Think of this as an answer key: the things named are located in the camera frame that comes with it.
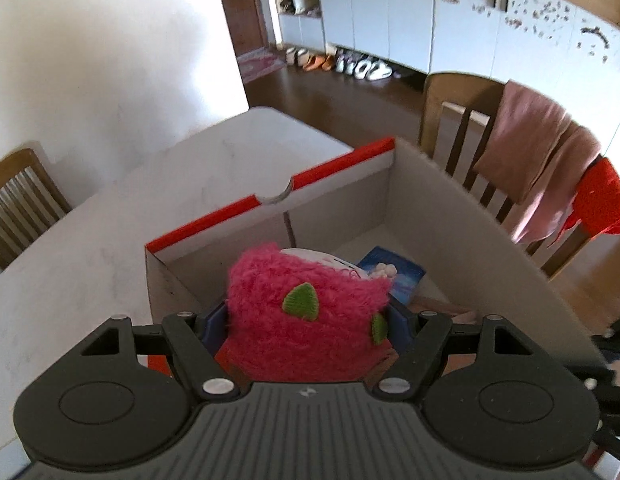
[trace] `pink towel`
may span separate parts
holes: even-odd
[[[542,240],[559,227],[577,184],[601,151],[592,133],[574,122],[570,123],[559,144],[528,197],[514,206],[503,222],[514,242]]]
[[[484,154],[474,165],[497,189],[522,203],[570,124],[563,107],[508,81]]]

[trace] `doormat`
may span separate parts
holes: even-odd
[[[243,84],[247,84],[261,76],[271,74],[285,66],[285,62],[277,54],[259,48],[237,57]]]

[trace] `blue book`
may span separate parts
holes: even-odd
[[[414,289],[425,275],[423,267],[393,253],[388,249],[376,246],[359,262],[359,267],[365,272],[372,272],[378,264],[392,264],[396,267],[397,275],[392,281],[390,294],[401,304],[408,306]]]

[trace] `slipper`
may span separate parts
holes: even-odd
[[[306,48],[300,48],[296,53],[296,64],[298,66],[307,65],[310,60],[310,53]]]
[[[365,78],[368,81],[379,81],[379,79],[385,79],[392,75],[392,68],[390,68],[383,61],[377,61],[370,67]]]
[[[346,70],[346,57],[341,54],[338,58],[337,58],[337,64],[334,67],[335,72],[339,73],[339,74],[343,74],[343,72],[345,72]]]
[[[316,70],[322,64],[325,63],[325,56],[318,55],[312,56],[308,62],[303,66],[303,70],[306,72],[310,72],[311,70]]]
[[[365,76],[370,70],[370,67],[372,67],[371,59],[362,59],[361,61],[359,61],[359,63],[357,63],[357,66],[354,69],[355,79],[365,79]]]
[[[328,55],[328,57],[325,59],[325,63],[321,65],[321,68],[324,69],[325,72],[329,72],[334,68],[334,63],[334,56]]]
[[[354,74],[354,67],[357,65],[357,62],[353,59],[348,59],[346,63],[346,75]]]
[[[296,49],[293,46],[285,51],[285,62],[289,66],[294,66],[296,64]]]

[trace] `white cabinet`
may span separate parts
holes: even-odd
[[[578,9],[552,97],[607,148],[620,124],[620,30]]]
[[[299,17],[293,14],[279,14],[279,24],[281,25],[281,38],[286,44],[301,46],[301,26]]]
[[[389,0],[389,59],[429,70],[433,0]]]
[[[299,16],[299,24],[301,25],[301,40],[303,41],[301,45],[314,50],[325,51],[321,18]]]
[[[429,71],[489,77],[502,14],[497,0],[434,0]]]
[[[565,0],[500,0],[492,78],[552,95],[565,69],[576,7]]]
[[[620,28],[583,9],[577,9],[570,57],[620,74]]]
[[[352,0],[320,0],[323,30],[328,43],[354,48]]]
[[[305,46],[314,50],[325,50],[323,24],[320,18],[279,14],[283,42],[296,46]]]
[[[321,0],[325,41],[427,72],[433,0]]]
[[[352,0],[352,22],[355,49],[387,58],[388,0]]]

